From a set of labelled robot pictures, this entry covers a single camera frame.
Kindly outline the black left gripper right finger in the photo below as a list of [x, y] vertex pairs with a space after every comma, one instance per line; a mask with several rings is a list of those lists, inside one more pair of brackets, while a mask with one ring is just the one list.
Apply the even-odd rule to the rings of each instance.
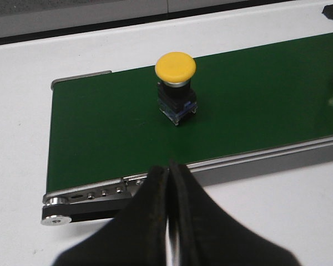
[[285, 248], [247, 229], [204, 191], [185, 165], [169, 163], [168, 216], [177, 265], [298, 265]]

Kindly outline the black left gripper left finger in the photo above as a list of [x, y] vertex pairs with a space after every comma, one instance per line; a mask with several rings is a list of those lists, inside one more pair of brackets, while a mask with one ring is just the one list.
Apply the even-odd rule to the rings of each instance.
[[54, 265], [166, 265], [168, 170], [154, 166], [128, 205]]

